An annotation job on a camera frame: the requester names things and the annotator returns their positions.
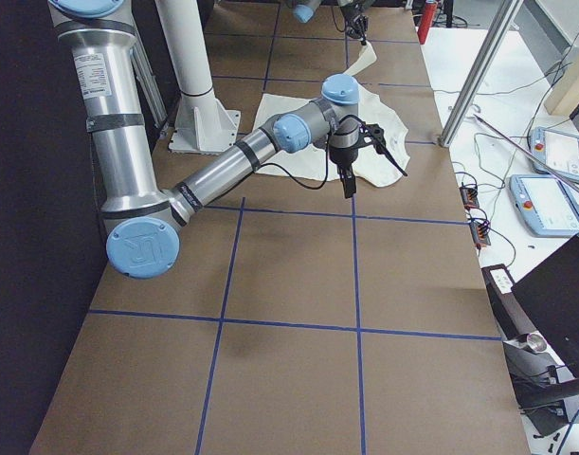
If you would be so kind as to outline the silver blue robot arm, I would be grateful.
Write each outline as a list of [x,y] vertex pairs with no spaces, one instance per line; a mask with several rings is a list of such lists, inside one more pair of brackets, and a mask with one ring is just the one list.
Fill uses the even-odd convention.
[[149,279],[175,263],[178,231],[208,203],[232,190],[280,151],[295,153],[337,136],[358,111],[359,84],[328,77],[319,98],[267,120],[205,168],[170,190],[157,187],[130,52],[136,42],[128,1],[51,1],[60,42],[70,47],[86,109],[86,130],[106,190],[101,208],[109,262],[121,274]]
[[[293,12],[294,17],[301,23],[309,22],[322,4],[320,0],[296,0],[286,1],[286,6]],[[366,0],[336,0],[332,6],[338,6],[343,17],[343,25],[339,26],[336,21],[335,27],[349,37],[356,40],[366,40],[369,26],[369,18],[366,11],[373,5],[373,1]]]

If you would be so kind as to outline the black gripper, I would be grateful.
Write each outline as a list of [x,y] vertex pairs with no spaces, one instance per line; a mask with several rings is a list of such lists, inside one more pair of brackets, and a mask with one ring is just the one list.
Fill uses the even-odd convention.
[[355,147],[359,139],[359,130],[334,134],[330,139],[330,158],[337,166],[337,172],[343,187],[345,198],[356,193],[356,181],[353,173],[353,163],[358,158]]
[[345,22],[347,34],[366,34],[369,18],[365,12],[369,3],[365,0],[345,0],[340,2],[340,11]]

